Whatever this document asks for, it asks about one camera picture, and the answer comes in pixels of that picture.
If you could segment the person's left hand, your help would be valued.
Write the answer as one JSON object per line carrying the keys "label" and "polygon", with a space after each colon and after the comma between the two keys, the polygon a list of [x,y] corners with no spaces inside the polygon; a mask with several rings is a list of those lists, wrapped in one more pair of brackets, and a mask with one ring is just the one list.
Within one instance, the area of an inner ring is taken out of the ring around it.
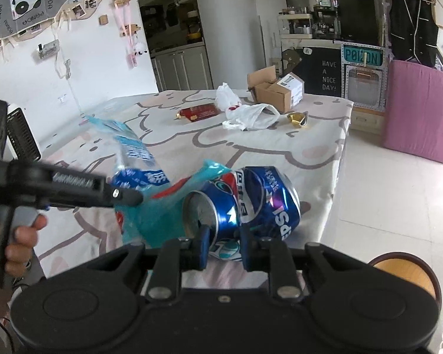
{"label": "person's left hand", "polygon": [[18,226],[15,229],[13,242],[5,249],[7,258],[5,271],[11,277],[22,277],[25,274],[25,265],[31,259],[32,251],[37,245],[38,232],[47,225],[47,218],[38,214],[30,226]]}

